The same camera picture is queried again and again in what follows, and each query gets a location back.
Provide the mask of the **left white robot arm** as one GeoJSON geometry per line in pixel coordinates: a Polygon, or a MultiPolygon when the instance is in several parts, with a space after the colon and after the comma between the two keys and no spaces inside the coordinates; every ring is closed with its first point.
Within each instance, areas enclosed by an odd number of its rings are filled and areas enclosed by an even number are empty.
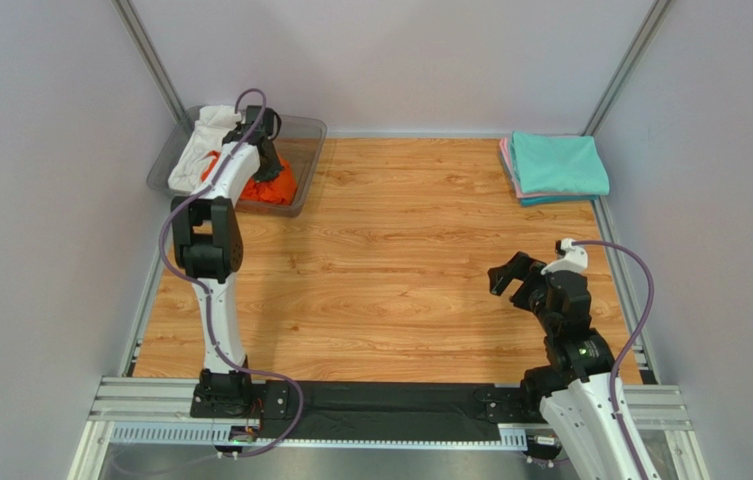
{"type": "Polygon", "coordinates": [[[235,206],[249,183],[281,173],[273,144],[280,124],[268,107],[204,107],[172,173],[180,187],[193,189],[173,201],[171,233],[177,266],[200,304],[205,340],[195,390],[200,407],[239,412],[253,402],[235,304],[244,252],[235,206]]]}

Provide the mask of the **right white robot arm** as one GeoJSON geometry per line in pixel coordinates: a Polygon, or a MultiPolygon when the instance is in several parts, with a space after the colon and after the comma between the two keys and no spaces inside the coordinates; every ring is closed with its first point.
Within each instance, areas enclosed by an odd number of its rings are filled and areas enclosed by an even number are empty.
{"type": "Polygon", "coordinates": [[[487,272],[493,295],[519,282],[510,303],[545,333],[548,363],[525,372],[522,404],[552,428],[580,478],[656,479],[612,350],[591,325],[587,266],[584,249],[561,247],[550,264],[518,252],[487,272]]]}

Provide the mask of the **orange t shirt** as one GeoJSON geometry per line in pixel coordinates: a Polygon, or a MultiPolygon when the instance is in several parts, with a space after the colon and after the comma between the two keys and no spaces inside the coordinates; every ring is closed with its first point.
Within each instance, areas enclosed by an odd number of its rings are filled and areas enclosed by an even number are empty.
{"type": "Polygon", "coordinates": [[[290,164],[280,159],[281,174],[271,182],[256,183],[253,175],[259,168],[256,147],[245,146],[237,151],[223,150],[221,158],[208,179],[193,191],[201,192],[201,199],[222,198],[235,206],[243,201],[269,205],[289,205],[297,190],[290,164]]]}

